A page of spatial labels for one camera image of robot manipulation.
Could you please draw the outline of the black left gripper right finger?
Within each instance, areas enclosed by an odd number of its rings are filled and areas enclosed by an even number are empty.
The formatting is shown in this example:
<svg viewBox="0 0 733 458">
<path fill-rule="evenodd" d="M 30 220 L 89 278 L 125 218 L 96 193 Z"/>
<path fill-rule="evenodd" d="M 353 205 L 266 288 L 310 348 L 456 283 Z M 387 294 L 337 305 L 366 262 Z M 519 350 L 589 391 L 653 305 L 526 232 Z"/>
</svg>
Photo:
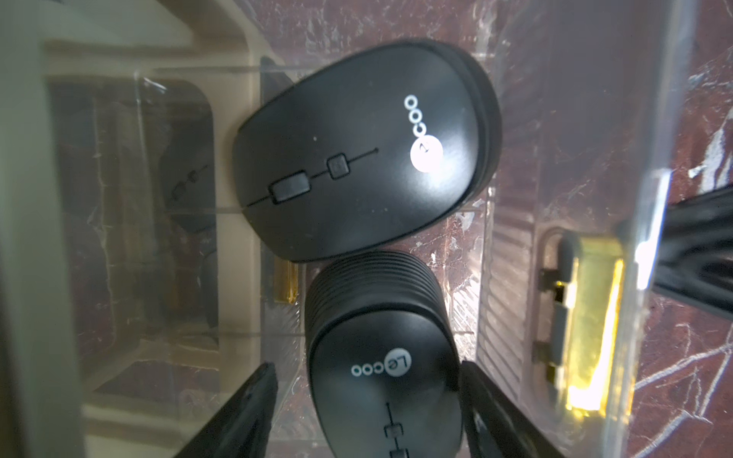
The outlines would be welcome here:
<svg viewBox="0 0 733 458">
<path fill-rule="evenodd" d="M 459 399 L 471 456 L 563 458 L 474 362 L 461 363 Z"/>
</svg>

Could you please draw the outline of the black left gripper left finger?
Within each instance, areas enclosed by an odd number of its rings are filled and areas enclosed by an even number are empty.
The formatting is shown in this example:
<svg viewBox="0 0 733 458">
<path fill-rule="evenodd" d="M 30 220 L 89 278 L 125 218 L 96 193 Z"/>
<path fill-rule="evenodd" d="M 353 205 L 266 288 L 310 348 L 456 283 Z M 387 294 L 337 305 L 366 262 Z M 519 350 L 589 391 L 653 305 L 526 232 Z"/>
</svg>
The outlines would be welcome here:
<svg viewBox="0 0 733 458">
<path fill-rule="evenodd" d="M 261 364 L 176 458 L 264 458 L 277 391 L 274 364 Z"/>
</svg>

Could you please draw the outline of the black computer mouse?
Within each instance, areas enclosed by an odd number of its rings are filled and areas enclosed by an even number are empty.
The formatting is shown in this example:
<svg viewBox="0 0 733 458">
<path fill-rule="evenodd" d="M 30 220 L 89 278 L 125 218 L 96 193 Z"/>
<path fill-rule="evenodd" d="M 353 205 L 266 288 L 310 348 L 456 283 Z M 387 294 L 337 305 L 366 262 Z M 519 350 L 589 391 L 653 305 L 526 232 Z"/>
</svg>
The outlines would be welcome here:
<svg viewBox="0 0 733 458">
<path fill-rule="evenodd" d="M 467 52 L 430 39 L 351 55 L 259 108 L 233 144 L 242 213 L 278 257 L 308 263 L 391 244 L 489 183 L 502 121 Z"/>
<path fill-rule="evenodd" d="M 408 253 L 334 261 L 305 298 L 307 377 L 337 457 L 454 457 L 459 357 L 442 289 Z"/>
</svg>

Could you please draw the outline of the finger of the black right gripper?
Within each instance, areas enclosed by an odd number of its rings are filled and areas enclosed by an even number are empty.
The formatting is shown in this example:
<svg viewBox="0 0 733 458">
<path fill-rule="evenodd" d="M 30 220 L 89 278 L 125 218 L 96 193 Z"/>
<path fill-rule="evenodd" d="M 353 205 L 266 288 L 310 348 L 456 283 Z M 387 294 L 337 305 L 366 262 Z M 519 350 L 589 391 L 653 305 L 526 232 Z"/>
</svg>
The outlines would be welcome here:
<svg viewBox="0 0 733 458">
<path fill-rule="evenodd" d="M 666 208 L 653 290 L 732 318 L 732 187 Z"/>
</svg>

